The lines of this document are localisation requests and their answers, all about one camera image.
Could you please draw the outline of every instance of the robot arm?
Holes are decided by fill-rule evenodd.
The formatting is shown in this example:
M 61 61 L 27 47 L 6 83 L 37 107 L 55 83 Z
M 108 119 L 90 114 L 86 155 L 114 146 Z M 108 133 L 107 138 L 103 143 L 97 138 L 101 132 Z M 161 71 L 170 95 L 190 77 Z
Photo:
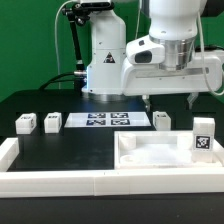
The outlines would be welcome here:
M 206 52 L 202 60 L 201 53 L 194 51 L 197 17 L 206 2 L 150 0 L 149 9 L 144 10 L 151 17 L 149 35 L 126 48 L 122 68 L 125 95 L 209 91 L 205 76 L 212 90 L 221 87 L 223 52 Z M 145 55 L 148 60 L 139 60 Z

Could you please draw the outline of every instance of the white tray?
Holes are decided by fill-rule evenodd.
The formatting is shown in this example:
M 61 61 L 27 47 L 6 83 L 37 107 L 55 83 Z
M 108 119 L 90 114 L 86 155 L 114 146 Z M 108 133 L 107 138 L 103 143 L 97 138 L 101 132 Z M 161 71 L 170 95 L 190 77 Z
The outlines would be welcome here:
M 178 151 L 177 135 L 185 132 L 134 132 L 137 134 L 136 152 L 140 150 L 140 145 L 143 148 L 147 148 L 147 146 L 155 145 L 157 142 L 157 146 L 160 145 L 159 148 L 164 147 L 163 155 L 162 157 L 159 156 L 159 160 L 154 158 L 154 164 L 145 162 L 138 165 L 135 164 L 135 166 L 129 164 L 129 166 L 126 165 L 125 167 L 121 166 L 119 162 L 118 136 L 120 133 L 124 132 L 115 133 L 116 169 L 0 172 L 0 198 L 224 192 L 224 150 L 217 142 L 214 144 L 214 159 L 212 163 L 189 164 L 186 161 L 187 156 L 186 158 L 184 157 L 184 162 L 181 161 L 182 163 L 176 160 L 172 160 L 176 163 L 170 163 L 171 160 L 167 163 L 167 160 L 165 162 L 161 160 L 161 158 L 165 158 L 165 145 L 169 144 L 170 148 L 168 149 L 171 151 Z
M 165 167 L 222 167 L 224 149 L 215 140 L 211 156 L 211 163 L 192 161 L 192 144 L 186 141 L 181 147 L 178 136 L 191 136 L 190 131 L 145 131 L 145 132 L 115 132 L 115 169 L 147 169 Z M 127 138 L 125 149 L 122 146 L 123 136 Z

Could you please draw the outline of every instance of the wire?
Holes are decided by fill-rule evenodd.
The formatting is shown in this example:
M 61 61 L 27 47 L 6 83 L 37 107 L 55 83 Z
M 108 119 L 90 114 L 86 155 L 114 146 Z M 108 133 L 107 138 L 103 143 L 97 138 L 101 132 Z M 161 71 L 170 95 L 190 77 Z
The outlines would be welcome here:
M 74 82 L 76 79 L 64 79 L 64 80 L 55 80 L 55 81 L 51 81 L 45 84 L 45 86 L 43 86 L 42 88 L 39 88 L 39 90 L 44 90 L 46 89 L 46 87 L 48 87 L 50 84 L 52 83 L 62 83 L 62 82 Z
M 44 90 L 50 83 L 56 81 L 57 79 L 60 79 L 60 78 L 63 78 L 63 77 L 67 77 L 67 76 L 74 76 L 74 73 L 72 72 L 68 72 L 68 73 L 64 73 L 64 74 L 61 74 L 61 75 L 57 75 L 53 78 L 51 78 L 50 80 L 48 80 L 46 83 L 44 83 L 40 88 L 39 90 Z
M 55 17 L 55 23 L 54 23 L 54 38 L 55 38 L 55 51 L 56 51 L 56 58 L 57 58 L 57 69 L 58 69 L 58 75 L 61 74 L 61 64 L 60 64 L 60 56 L 59 56 L 59 49 L 58 49 L 58 18 L 61 10 L 65 7 L 65 5 L 69 3 L 77 2 L 77 0 L 70 0 L 61 5 L 59 8 L 56 17 Z
M 201 24 L 201 16 L 200 13 L 198 13 L 198 29 L 200 34 L 200 43 L 201 43 L 201 59 L 202 59 L 202 70 L 205 78 L 205 83 L 207 85 L 207 88 L 209 89 L 210 93 L 214 96 L 222 96 L 224 94 L 224 89 L 221 93 L 217 93 L 212 90 L 211 86 L 209 85 L 207 75 L 206 75 L 206 68 L 205 68 L 205 45 L 204 45 L 204 37 L 203 37 L 203 30 L 202 30 L 202 24 Z
M 222 50 L 222 51 L 224 51 L 224 47 L 217 46 L 217 45 L 214 45 L 214 44 L 210 44 L 210 45 L 205 45 L 204 46 L 204 50 L 205 51 L 215 51 L 215 50 Z M 195 48 L 195 52 L 201 52 L 201 47 L 197 46 Z
M 136 26 L 136 33 L 135 33 L 135 40 L 138 38 L 138 31 L 139 31 L 139 24 L 140 24 L 140 14 L 141 14 L 141 0 L 138 3 L 138 18 L 137 18 L 137 26 Z

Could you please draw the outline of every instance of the green wall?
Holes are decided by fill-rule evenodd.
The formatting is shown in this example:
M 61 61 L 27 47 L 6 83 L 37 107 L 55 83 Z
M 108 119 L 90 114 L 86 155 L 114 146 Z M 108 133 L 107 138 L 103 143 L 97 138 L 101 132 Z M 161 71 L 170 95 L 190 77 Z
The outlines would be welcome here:
M 18 90 L 37 89 L 57 75 L 54 20 L 65 0 L 7 0 L 0 4 L 0 101 Z M 116 3 L 115 12 L 125 20 L 127 41 L 135 36 L 137 1 Z M 224 14 L 203 19 L 205 42 L 224 46 Z M 141 15 L 139 37 L 148 33 L 149 21 Z M 90 26 L 79 28 L 82 55 L 91 60 Z M 65 17 L 59 19 L 62 72 L 75 69 L 71 32 Z M 63 88 L 72 88 L 66 84 Z

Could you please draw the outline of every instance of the black cable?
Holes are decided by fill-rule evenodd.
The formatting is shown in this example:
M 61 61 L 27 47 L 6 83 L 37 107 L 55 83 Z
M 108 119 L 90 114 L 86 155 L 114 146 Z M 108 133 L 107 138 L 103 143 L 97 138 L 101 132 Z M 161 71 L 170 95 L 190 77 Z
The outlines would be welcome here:
M 40 88 L 39 90 L 44 90 L 51 82 L 57 80 L 57 79 L 60 79 L 60 78 L 63 78 L 63 77 L 66 77 L 66 76 L 74 76 L 74 73 L 73 72 L 68 72 L 68 73 L 63 73 L 61 75 L 57 75 L 53 78 L 51 78 L 50 80 L 48 80 L 46 83 L 44 83 Z
M 79 44 L 79 38 L 78 38 L 78 32 L 76 28 L 76 16 L 72 9 L 63 9 L 63 14 L 67 16 L 68 21 L 70 23 L 70 29 L 72 32 L 72 40 L 74 45 L 74 51 L 76 56 L 76 69 L 77 70 L 85 70 L 85 66 L 83 64 L 82 55 L 81 55 L 81 49 Z
M 223 50 L 224 51 L 224 47 L 213 45 L 213 44 L 205 45 L 205 51 L 215 51 L 215 50 Z M 201 47 L 197 46 L 195 48 L 195 52 L 201 52 Z
M 50 82 L 47 82 L 45 83 L 44 85 L 42 85 L 39 90 L 44 90 L 46 89 L 46 87 L 48 87 L 50 84 L 52 83 L 61 83 L 61 82 L 74 82 L 75 80 L 77 79 L 64 79 L 64 80 L 55 80 L 55 81 L 50 81 Z

